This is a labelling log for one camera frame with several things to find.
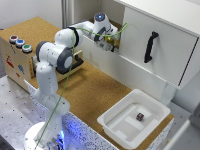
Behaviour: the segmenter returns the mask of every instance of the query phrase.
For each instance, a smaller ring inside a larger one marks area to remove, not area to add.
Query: black handle
[[[81,58],[78,57],[78,55],[75,55],[75,60],[76,60],[77,62],[76,62],[75,64],[72,65],[72,69],[71,69],[71,70],[73,70],[73,69],[77,68],[78,66],[82,65],[83,62],[84,62]],[[56,70],[57,70],[60,74],[63,74],[63,75],[66,74],[66,73],[68,73],[68,72],[69,72],[69,69],[70,69],[70,67],[67,68],[67,69],[59,69],[58,67],[56,68]]]
[[[150,56],[150,54],[151,54],[151,49],[153,46],[153,40],[155,38],[157,38],[158,36],[159,36],[158,33],[154,32],[154,31],[152,32],[152,36],[149,38],[149,41],[147,44],[146,54],[144,56],[144,63],[148,63],[149,61],[152,60],[152,57]]]

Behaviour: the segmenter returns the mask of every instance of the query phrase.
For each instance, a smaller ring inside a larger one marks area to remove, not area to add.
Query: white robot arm
[[[50,114],[53,112],[59,100],[59,95],[56,94],[58,83],[55,68],[57,67],[61,70],[69,69],[73,62],[73,44],[74,47],[80,45],[83,41],[83,35],[98,42],[103,40],[103,37],[99,35],[113,35],[118,31],[118,29],[109,22],[108,17],[104,13],[97,13],[94,20],[94,24],[85,21],[60,30],[55,35],[54,43],[42,41],[36,48],[36,55],[39,61],[36,69],[36,77],[39,88],[36,90],[34,97],[39,103],[48,108],[45,125],[38,132],[37,137],[35,138],[36,141],[38,141],[42,135],[50,118]],[[61,116],[66,114],[69,111],[69,108],[69,102],[62,98],[43,134],[39,145],[40,147],[43,147],[44,149],[47,148],[48,143],[55,139],[60,133],[62,130]]]

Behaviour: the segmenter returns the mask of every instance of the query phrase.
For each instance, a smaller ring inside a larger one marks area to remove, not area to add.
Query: cabinet door
[[[125,9],[124,23],[128,23],[128,27],[122,33],[120,54],[179,85],[197,37],[128,7]],[[159,36],[153,40],[152,60],[144,63],[152,32]]]

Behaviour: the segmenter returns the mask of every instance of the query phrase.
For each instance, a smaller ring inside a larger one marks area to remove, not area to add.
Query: small object in bin
[[[31,45],[25,44],[22,46],[22,52],[24,53],[31,53],[32,52],[32,47]]]
[[[12,35],[10,37],[10,44],[15,44],[18,39],[19,39],[18,36]]]
[[[16,47],[17,48],[21,49],[24,44],[25,44],[25,41],[22,40],[22,39],[19,39],[19,40],[16,41]]]
[[[144,115],[141,114],[141,113],[139,113],[139,114],[137,115],[137,117],[136,117],[136,119],[139,120],[139,121],[142,121],[143,118],[144,118]]]

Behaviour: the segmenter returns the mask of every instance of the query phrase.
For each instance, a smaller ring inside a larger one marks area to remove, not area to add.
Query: green wire
[[[117,32],[116,34],[113,34],[113,35],[101,35],[101,34],[96,34],[96,33],[94,33],[94,32],[91,32],[91,31],[86,30],[86,29],[83,29],[83,28],[76,28],[76,29],[85,30],[85,31],[87,31],[87,32],[90,32],[90,33],[95,34],[95,35],[98,35],[98,36],[112,37],[112,36],[115,36],[115,35],[118,35],[118,36],[119,36],[119,34],[122,33],[122,32],[126,29],[127,26],[128,26],[128,23],[125,23],[125,24],[122,26],[122,28],[120,29],[120,31]],[[73,30],[73,57],[74,57],[74,41],[75,41],[75,40],[74,40],[74,30]],[[64,94],[65,88],[66,88],[67,83],[68,83],[68,80],[69,80],[69,76],[70,76],[71,69],[72,69],[72,64],[71,64],[71,66],[70,66],[69,73],[68,73],[67,79],[66,79],[66,81],[65,81],[64,88],[63,88],[63,90],[62,90],[62,94],[60,95],[60,98],[59,98],[59,100],[58,100],[58,102],[57,102],[57,104],[56,104],[56,107],[54,108],[53,112],[51,113],[51,116],[50,116],[50,118],[49,118],[49,120],[48,120],[48,122],[47,122],[47,124],[46,124],[46,126],[45,126],[45,128],[44,128],[44,130],[43,130],[43,132],[42,132],[42,135],[41,135],[40,139],[38,140],[37,145],[36,145],[36,147],[35,147],[34,150],[36,150],[38,144],[40,143],[40,141],[41,141],[41,139],[42,139],[42,137],[43,137],[43,135],[44,135],[44,132],[46,131],[46,128],[47,128],[47,126],[48,126],[50,120],[52,119],[53,114],[55,113],[55,111],[56,111],[56,109],[57,109],[57,107],[58,107],[58,104],[60,103],[60,100],[61,100],[61,98],[62,98],[62,96],[63,96],[63,94]]]

